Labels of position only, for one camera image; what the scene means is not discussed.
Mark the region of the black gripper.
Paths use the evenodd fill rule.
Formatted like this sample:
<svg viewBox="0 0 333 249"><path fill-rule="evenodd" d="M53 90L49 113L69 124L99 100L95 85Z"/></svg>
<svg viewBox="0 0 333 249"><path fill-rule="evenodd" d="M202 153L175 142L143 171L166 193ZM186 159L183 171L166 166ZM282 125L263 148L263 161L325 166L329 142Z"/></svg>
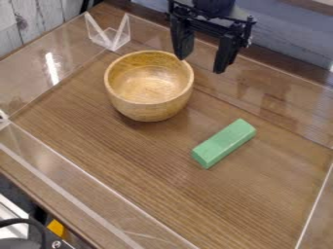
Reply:
<svg viewBox="0 0 333 249"><path fill-rule="evenodd" d="M183 60L194 50L194 32L219 37L214 72L220 74L232 63L240 47L251 44L255 18L236 0L167 0L174 54Z"/></svg>

